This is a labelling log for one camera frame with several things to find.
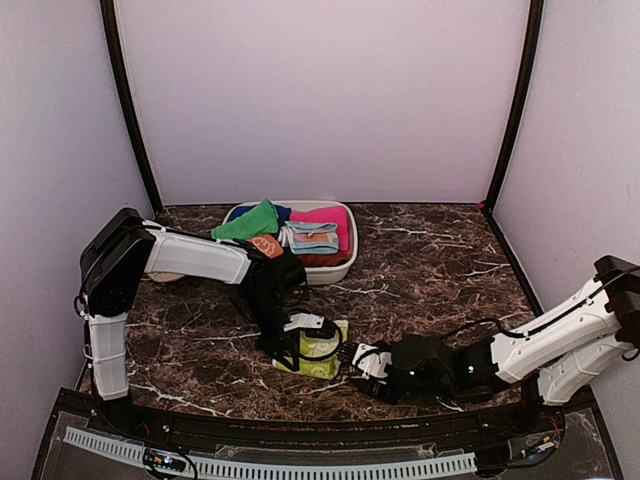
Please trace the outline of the green microfiber towel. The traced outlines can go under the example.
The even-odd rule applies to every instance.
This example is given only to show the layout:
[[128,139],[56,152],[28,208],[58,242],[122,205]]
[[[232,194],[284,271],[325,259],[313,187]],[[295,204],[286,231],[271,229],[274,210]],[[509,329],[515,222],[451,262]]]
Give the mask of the green microfiber towel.
[[278,211],[269,200],[263,200],[243,215],[215,227],[211,237],[218,240],[250,240],[263,234],[277,233],[278,230]]

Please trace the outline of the cream yellow-green patterned towel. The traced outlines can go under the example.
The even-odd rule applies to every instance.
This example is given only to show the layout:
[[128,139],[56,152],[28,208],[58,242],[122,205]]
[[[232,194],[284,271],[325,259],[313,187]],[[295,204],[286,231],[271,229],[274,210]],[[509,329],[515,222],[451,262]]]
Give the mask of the cream yellow-green patterned towel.
[[272,366],[295,375],[333,380],[340,368],[338,351],[348,339],[349,322],[337,320],[329,322],[329,332],[320,338],[319,329],[296,330],[299,347],[299,369],[293,371],[277,360]]

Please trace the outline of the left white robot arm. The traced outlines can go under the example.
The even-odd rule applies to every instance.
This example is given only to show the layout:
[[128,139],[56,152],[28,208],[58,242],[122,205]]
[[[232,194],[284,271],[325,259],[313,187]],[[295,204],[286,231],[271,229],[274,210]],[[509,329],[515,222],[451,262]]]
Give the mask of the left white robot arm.
[[120,436],[141,427],[140,412],[124,399],[125,324],[139,284],[149,274],[196,277],[237,286],[258,326],[258,350],[292,370],[299,359],[285,330],[284,296],[306,272],[290,252],[270,258],[246,240],[215,240],[143,219],[123,208],[80,256],[81,281],[73,306],[85,322],[85,354],[103,421]]

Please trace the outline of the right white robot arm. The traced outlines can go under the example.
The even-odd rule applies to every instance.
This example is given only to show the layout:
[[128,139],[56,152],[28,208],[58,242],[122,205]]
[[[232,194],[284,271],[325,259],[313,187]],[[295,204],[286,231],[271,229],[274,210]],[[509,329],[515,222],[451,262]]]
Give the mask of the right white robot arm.
[[549,406],[567,403],[616,357],[639,348],[638,266],[607,255],[595,269],[555,308],[467,347],[409,334],[378,346],[347,342],[338,358],[368,395],[388,403],[416,395],[482,403],[532,378],[533,395],[510,413],[511,426],[530,434],[547,420]]

